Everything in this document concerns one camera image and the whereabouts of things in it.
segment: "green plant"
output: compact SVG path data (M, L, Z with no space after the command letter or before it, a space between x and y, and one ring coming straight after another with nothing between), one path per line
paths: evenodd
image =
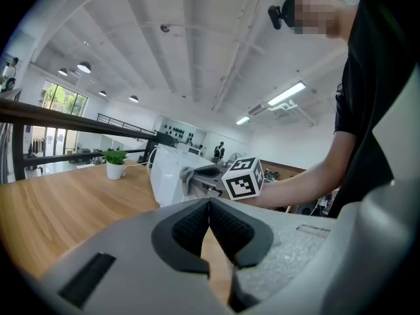
M123 165L127 152L123 150L108 150L107 152L102 152L102 154L104 154L106 162L113 165Z

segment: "white pot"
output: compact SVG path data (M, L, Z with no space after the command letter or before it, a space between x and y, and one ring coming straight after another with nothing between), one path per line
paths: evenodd
M106 163L106 174L111 180L118 180L123 174L125 164L113 165L112 163Z

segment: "neck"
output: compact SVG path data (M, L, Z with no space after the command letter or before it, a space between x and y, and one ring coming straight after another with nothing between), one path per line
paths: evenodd
M337 11L338 37L348 42L358 6L343 6Z

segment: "wooden table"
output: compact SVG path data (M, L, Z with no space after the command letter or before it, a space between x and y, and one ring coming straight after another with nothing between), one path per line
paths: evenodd
M0 238L14 263L38 278L105 226L154 209L144 166L128 167L120 180L108 179L105 165L76 169L1 185ZM211 231L201 257L210 264L210 288L226 303L229 265Z

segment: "potted plant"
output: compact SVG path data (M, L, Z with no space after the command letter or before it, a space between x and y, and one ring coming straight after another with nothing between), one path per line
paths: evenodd
M118 180L124 171L124 159L127 153L123 150L108 150L102 152L106 158L106 174L111 180Z

